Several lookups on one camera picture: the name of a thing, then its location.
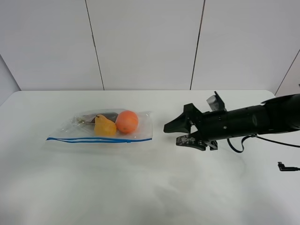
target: robotic arm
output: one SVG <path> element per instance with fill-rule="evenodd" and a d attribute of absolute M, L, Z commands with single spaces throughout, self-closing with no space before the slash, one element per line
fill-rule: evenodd
<path fill-rule="evenodd" d="M 212 112 L 201 112 L 192 103 L 183 113 L 165 124 L 165 133 L 183 132 L 188 135 L 176 139 L 176 145 L 217 150 L 216 140 L 247 135 L 292 132 L 300 129 L 300 94 L 273 98 L 263 105 L 227 111 L 220 96 L 207 99 Z M 191 126 L 197 130 L 191 133 Z"/>

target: white wall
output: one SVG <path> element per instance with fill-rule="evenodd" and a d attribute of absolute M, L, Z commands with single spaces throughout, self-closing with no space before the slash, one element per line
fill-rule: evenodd
<path fill-rule="evenodd" d="M 19 87 L 0 55 L 0 105 Z"/>
<path fill-rule="evenodd" d="M 300 48 L 299 0 L 207 0 L 192 89 L 276 92 Z"/>
<path fill-rule="evenodd" d="M 0 53 L 22 90 L 102 90 L 84 0 L 1 0 Z"/>
<path fill-rule="evenodd" d="M 282 81 L 276 96 L 292 95 L 300 93 L 300 55 L 296 57 L 285 79 Z"/>
<path fill-rule="evenodd" d="M 87 0 L 106 90 L 191 84 L 203 0 Z"/>

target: black plastic part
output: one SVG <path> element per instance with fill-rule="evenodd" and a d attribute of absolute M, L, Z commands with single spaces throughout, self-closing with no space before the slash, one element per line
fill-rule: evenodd
<path fill-rule="evenodd" d="M 278 167 L 280 171 L 299 171 L 298 167 L 286 167 L 282 162 L 278 162 Z"/>
<path fill-rule="evenodd" d="M 226 111 L 225 103 L 215 91 L 215 95 L 211 96 L 207 100 L 208 105 L 210 106 L 212 111 Z"/>
<path fill-rule="evenodd" d="M 300 94 L 291 96 L 282 104 L 282 108 L 286 114 L 286 123 L 291 128 L 300 129 Z"/>
<path fill-rule="evenodd" d="M 188 117 L 183 113 L 176 119 L 172 120 L 171 122 L 165 124 L 164 132 L 165 133 L 191 133 L 191 124 L 189 122 Z"/>
<path fill-rule="evenodd" d="M 205 151 L 206 147 L 209 146 L 210 150 L 217 150 L 218 143 L 216 141 L 206 142 L 199 139 L 198 132 L 194 132 L 190 135 L 180 136 L 176 139 L 177 146 L 191 147 L 201 151 Z"/>
<path fill-rule="evenodd" d="M 259 134 L 270 127 L 268 114 L 262 105 L 228 112 L 206 112 L 201 121 L 194 123 L 206 141 Z"/>

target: orange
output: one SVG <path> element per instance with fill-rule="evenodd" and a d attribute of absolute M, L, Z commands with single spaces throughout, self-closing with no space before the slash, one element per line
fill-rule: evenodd
<path fill-rule="evenodd" d="M 139 119 L 137 115 L 128 110 L 121 112 L 116 120 L 117 129 L 124 134 L 134 132 L 138 124 Z"/>

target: cable connector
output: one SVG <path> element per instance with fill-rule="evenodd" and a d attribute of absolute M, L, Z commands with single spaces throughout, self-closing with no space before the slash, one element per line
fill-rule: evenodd
<path fill-rule="evenodd" d="M 280 171 L 298 171 L 298 167 L 286 167 L 282 162 L 278 162 L 278 167 Z"/>

